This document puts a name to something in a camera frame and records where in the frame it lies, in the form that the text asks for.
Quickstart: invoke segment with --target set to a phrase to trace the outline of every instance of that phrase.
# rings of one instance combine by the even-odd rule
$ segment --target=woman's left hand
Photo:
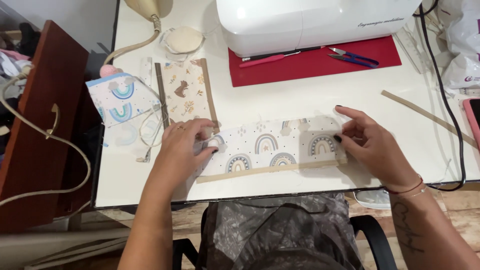
[[[162,136],[162,148],[155,159],[148,181],[160,184],[161,188],[173,192],[175,187],[185,182],[217,147],[207,147],[200,154],[193,153],[197,135],[201,140],[208,139],[205,127],[213,127],[209,119],[193,119],[186,123],[172,123]]]

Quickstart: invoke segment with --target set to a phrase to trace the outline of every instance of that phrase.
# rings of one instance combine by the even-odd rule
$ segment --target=pink phone case
[[[475,138],[475,141],[477,141],[477,144],[480,145],[480,127],[477,123],[477,119],[475,118],[475,115],[473,114],[472,106],[470,105],[470,100],[472,99],[480,99],[480,98],[469,98],[464,100],[463,107],[465,108],[465,114],[467,115],[468,123],[472,128],[473,137]]]

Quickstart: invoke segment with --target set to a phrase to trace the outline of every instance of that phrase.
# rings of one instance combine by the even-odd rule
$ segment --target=hand
[[[173,192],[175,187],[185,182],[195,169],[210,157],[217,147],[207,147],[197,156],[193,153],[195,138],[208,139],[204,127],[215,124],[208,119],[193,119],[186,123],[173,123],[165,129],[162,148],[155,159],[148,181],[161,182],[162,188]]]
[[[342,134],[337,134],[341,144],[371,174],[396,192],[418,185],[420,178],[390,132],[362,111],[342,106],[335,106],[335,110],[352,118],[343,125]]]

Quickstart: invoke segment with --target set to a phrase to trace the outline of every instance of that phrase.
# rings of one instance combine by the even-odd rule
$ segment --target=red string bracelet
[[[390,193],[390,194],[393,194],[393,195],[398,195],[398,194],[402,194],[402,193],[407,193],[407,192],[410,192],[414,189],[416,189],[417,187],[419,187],[422,183],[423,183],[423,178],[418,175],[420,177],[420,183],[418,185],[416,185],[414,188],[410,189],[410,190],[407,190],[407,191],[402,191],[402,192],[397,192],[397,191],[393,191],[393,190],[390,190],[388,188],[385,187],[385,190]]]

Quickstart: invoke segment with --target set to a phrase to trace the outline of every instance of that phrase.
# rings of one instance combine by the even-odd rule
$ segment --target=tattoo
[[[413,239],[415,237],[423,237],[423,235],[413,232],[413,230],[407,224],[406,219],[407,219],[408,207],[401,202],[396,202],[392,207],[392,213],[395,216],[399,217],[400,220],[402,221],[402,224],[394,223],[395,227],[403,231],[405,233],[405,237],[407,238],[406,243],[400,241],[400,239],[398,240],[398,242],[403,246],[405,246],[406,248],[408,248],[412,253],[415,253],[415,252],[425,253],[425,250],[417,248],[413,244]]]

